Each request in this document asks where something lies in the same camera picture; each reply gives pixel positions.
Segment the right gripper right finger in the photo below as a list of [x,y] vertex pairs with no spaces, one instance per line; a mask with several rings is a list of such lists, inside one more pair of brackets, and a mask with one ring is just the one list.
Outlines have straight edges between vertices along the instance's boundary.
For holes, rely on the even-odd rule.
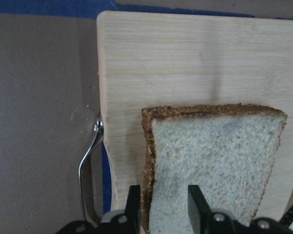
[[204,234],[211,208],[198,185],[188,185],[188,216],[194,234]]

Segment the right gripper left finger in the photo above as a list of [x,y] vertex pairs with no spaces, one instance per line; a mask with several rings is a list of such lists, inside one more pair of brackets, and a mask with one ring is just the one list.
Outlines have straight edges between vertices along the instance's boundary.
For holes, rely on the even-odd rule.
[[141,188],[140,185],[132,185],[129,188],[126,201],[125,223],[126,234],[139,234],[141,228]]

